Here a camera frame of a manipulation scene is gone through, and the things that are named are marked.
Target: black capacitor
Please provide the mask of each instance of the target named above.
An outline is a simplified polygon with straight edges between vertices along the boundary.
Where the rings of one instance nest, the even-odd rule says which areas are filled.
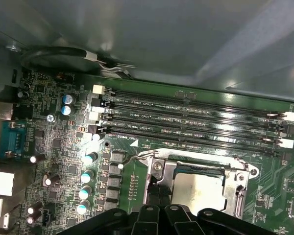
[[[42,215],[43,213],[41,212],[41,210],[37,210],[34,212],[34,214],[32,214],[31,216],[26,218],[26,222],[27,224],[33,224],[35,223],[35,221]]]
[[[28,209],[27,212],[29,214],[34,214],[36,211],[38,211],[40,208],[44,206],[44,203],[42,201],[37,201],[33,205],[31,205]]]
[[[31,163],[39,163],[41,161],[44,161],[46,158],[47,158],[46,154],[40,153],[37,156],[30,157],[30,162]]]
[[[47,186],[54,185],[55,183],[58,183],[60,181],[60,179],[61,179],[60,175],[55,174],[55,175],[51,176],[50,178],[46,178],[45,184]]]

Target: screw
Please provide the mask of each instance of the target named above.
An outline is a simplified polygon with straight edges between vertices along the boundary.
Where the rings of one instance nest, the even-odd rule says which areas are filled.
[[[162,170],[162,164],[160,162],[155,162],[153,164],[153,169],[156,171]]]
[[[256,175],[257,174],[257,171],[255,169],[253,169],[253,170],[250,171],[250,174],[251,175]]]
[[[47,115],[47,121],[48,121],[48,122],[54,122],[54,119],[55,119],[55,118],[54,118],[54,115],[52,115],[52,114],[48,114],[48,115]]]
[[[212,213],[212,211],[204,211],[204,215],[206,215],[206,216],[212,216],[213,213]]]

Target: white connector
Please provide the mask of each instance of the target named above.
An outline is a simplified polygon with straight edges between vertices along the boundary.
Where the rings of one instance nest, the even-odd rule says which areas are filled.
[[[106,88],[104,86],[101,85],[94,85],[93,86],[93,93],[94,94],[104,94],[104,90]]]
[[[89,112],[88,120],[91,121],[99,121],[100,120],[100,113],[97,112]]]
[[[283,117],[284,121],[294,121],[294,113],[292,112],[285,112],[285,117]]]
[[[294,146],[294,140],[288,140],[288,139],[280,139],[279,146],[282,148],[293,148]]]

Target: green circuit board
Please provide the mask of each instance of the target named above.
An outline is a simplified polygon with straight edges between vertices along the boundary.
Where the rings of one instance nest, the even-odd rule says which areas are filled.
[[[276,132],[272,129],[245,130],[246,123],[254,121],[261,122],[260,117],[250,117],[245,124],[235,124],[238,131],[239,144],[227,143],[222,145],[218,135],[213,136],[213,140],[201,139],[195,143],[191,139],[181,138],[166,139],[165,136],[156,132],[146,134],[139,129],[127,128],[127,131],[120,131],[121,126],[111,127],[106,135],[99,142],[92,141],[90,125],[96,125],[98,122],[89,117],[92,108],[92,99],[111,99],[111,102],[125,102],[122,100],[127,94],[127,99],[135,100],[135,94],[144,94],[147,100],[150,97],[158,99],[159,102],[168,102],[176,100],[181,104],[192,104],[196,102],[214,104],[226,107],[237,107],[245,110],[260,110],[274,112],[292,112],[294,113],[294,103],[269,100],[258,97],[249,97],[237,94],[226,94],[213,91],[205,91],[187,87],[177,87],[164,84],[149,83],[134,80],[122,80],[91,76],[84,74],[60,74],[58,76],[47,76],[35,72],[26,72],[22,82],[30,85],[29,99],[22,100],[23,104],[34,106],[33,119],[26,124],[26,140],[23,158],[29,158],[33,154],[41,152],[46,153],[47,159],[37,164],[35,183],[27,188],[26,199],[22,205],[22,214],[19,234],[24,235],[54,235],[77,223],[94,217],[102,213],[105,208],[105,192],[103,188],[107,187],[107,177],[109,172],[102,169],[103,165],[109,165],[109,159],[104,158],[104,154],[110,154],[113,151],[124,153],[124,156],[137,154],[147,149],[156,148],[176,148],[190,150],[201,153],[216,154],[220,149],[228,150],[228,156],[239,156],[245,161],[252,163],[260,169],[257,178],[248,182],[248,191],[245,201],[243,220],[263,227],[277,234],[294,235],[294,146],[293,148],[280,148],[279,154],[270,156],[271,153],[264,154],[264,149],[272,149],[271,143],[263,144],[259,141],[246,141],[249,134],[255,136],[275,136]],[[120,99],[117,101],[110,95],[94,94],[93,86],[101,85],[111,89],[111,91],[120,91]],[[66,94],[76,97],[74,104],[75,113],[71,116],[61,114],[63,106],[62,98]],[[139,104],[148,106],[148,102]],[[157,109],[146,111],[140,107],[136,116],[131,120],[132,112],[128,109],[137,108],[129,105],[127,108],[120,109],[118,121],[121,117],[127,117],[126,123],[139,122],[143,119],[142,114],[150,115],[150,118],[157,116]],[[47,115],[52,114],[55,117],[54,122],[46,121]],[[180,116],[179,122],[189,122],[185,113]],[[280,126],[281,121],[273,120],[272,126]],[[220,123],[213,122],[206,126],[218,126]],[[294,140],[294,122],[287,121],[288,131],[284,138]],[[239,129],[245,130],[240,136]],[[85,155],[87,149],[93,148],[98,153],[98,160],[91,166],[85,166],[81,157]],[[92,188],[92,195],[87,200],[90,207],[87,212],[80,215],[76,212],[76,207],[80,203],[78,192],[85,185],[80,182],[81,174],[91,169],[95,173],[94,179],[87,183]],[[42,179],[46,172],[58,173],[61,180],[52,187],[45,187]],[[142,205],[144,196],[147,167],[139,161],[133,161],[122,170],[120,180],[120,190],[117,200],[112,201],[113,205],[119,207],[128,213],[133,208]],[[28,225],[25,219],[28,217],[26,208],[35,201],[44,202],[45,214],[41,216],[34,225]]]

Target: screw hole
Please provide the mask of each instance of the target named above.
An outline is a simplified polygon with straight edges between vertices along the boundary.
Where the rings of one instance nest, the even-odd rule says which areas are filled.
[[[212,216],[213,213],[212,213],[212,211],[204,211],[204,215],[206,215],[206,216]]]
[[[114,216],[121,216],[122,213],[121,213],[121,212],[116,212],[116,213],[114,213],[113,215],[114,215]]]
[[[170,206],[170,209],[171,209],[172,211],[177,211],[177,210],[178,210],[178,207],[177,207],[177,206]]]

